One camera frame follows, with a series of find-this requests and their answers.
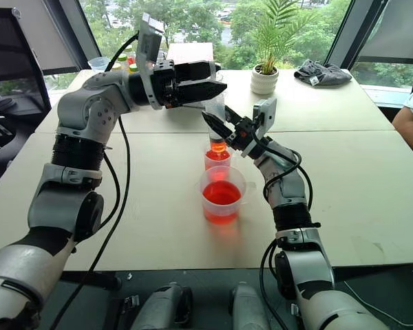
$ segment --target chair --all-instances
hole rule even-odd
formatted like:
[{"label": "chair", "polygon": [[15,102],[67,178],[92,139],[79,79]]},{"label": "chair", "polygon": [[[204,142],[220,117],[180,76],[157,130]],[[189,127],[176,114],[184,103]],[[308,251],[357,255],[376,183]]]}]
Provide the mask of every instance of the chair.
[{"label": "chair", "polygon": [[12,133],[10,142],[0,144],[0,176],[50,109],[43,72],[19,25],[19,11],[0,8],[0,127]]}]

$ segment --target white flower pot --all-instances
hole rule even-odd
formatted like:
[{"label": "white flower pot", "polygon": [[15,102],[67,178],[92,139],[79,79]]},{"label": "white flower pot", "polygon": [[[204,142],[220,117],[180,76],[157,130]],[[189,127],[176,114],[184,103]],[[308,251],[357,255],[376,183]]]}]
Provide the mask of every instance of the white flower pot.
[{"label": "white flower pot", "polygon": [[254,66],[251,72],[251,91],[260,95],[271,94],[274,92],[275,84],[277,84],[278,69],[274,67],[274,74],[259,74],[255,70],[259,65]]}]

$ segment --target plastic cup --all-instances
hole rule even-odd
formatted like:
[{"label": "plastic cup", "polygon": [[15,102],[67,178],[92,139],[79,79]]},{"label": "plastic cup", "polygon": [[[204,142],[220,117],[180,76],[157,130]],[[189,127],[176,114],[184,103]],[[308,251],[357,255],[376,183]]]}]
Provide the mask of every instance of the plastic cup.
[{"label": "plastic cup", "polygon": [[215,224],[236,220],[248,184],[243,174],[233,167],[214,166],[204,171],[199,188],[205,218]]},{"label": "plastic cup", "polygon": [[211,159],[210,157],[207,156],[207,154],[204,154],[204,165],[205,165],[205,170],[209,170],[211,167],[214,166],[231,166],[231,156],[229,156],[226,159],[223,160],[214,160]]},{"label": "plastic cup", "polygon": [[211,146],[204,147],[205,170],[208,170],[214,166],[230,166],[231,165],[231,157],[233,156],[233,151],[230,150],[230,148],[228,148],[227,146],[225,146],[225,148],[226,148],[226,151],[228,151],[229,157],[227,157],[226,159],[216,160],[216,159],[212,159],[207,156],[207,153],[211,151]]},{"label": "plastic cup", "polygon": [[89,63],[90,68],[94,70],[95,72],[104,72],[109,62],[110,62],[109,58],[103,56],[103,57],[93,58],[92,60],[89,60],[87,63]]}]

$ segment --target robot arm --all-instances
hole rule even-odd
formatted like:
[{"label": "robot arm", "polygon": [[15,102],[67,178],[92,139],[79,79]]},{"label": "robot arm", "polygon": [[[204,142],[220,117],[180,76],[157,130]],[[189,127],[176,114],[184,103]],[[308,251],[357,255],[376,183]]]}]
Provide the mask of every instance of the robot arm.
[{"label": "robot arm", "polygon": [[277,246],[282,249],[275,256],[281,294],[292,302],[291,312],[303,320],[306,330],[387,329],[354,298],[334,289],[332,267],[318,234],[320,224],[311,221],[303,180],[297,169],[292,170],[294,164],[266,148],[295,161],[291,150],[264,137],[274,121],[275,108],[274,98],[260,100],[251,120],[225,107],[226,121],[234,125],[235,131],[210,113],[204,111],[202,115],[230,147],[254,160],[265,183],[289,172],[272,182],[266,196],[273,210]]},{"label": "robot arm", "polygon": [[205,79],[220,69],[214,63],[155,64],[161,32],[145,14],[137,51],[140,73],[97,74],[59,101],[52,161],[44,166],[30,205],[30,231],[0,249],[0,329],[38,326],[67,258],[99,229],[104,201],[94,190],[119,116],[148,104],[160,109],[208,100],[226,89]]}]

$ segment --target gray cloth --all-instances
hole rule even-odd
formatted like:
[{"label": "gray cloth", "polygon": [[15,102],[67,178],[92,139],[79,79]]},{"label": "gray cloth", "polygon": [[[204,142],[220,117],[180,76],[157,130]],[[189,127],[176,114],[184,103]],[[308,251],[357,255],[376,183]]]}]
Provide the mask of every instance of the gray cloth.
[{"label": "gray cloth", "polygon": [[294,77],[315,86],[342,85],[352,79],[350,74],[345,73],[333,64],[321,65],[307,59],[303,65],[294,72]]}]

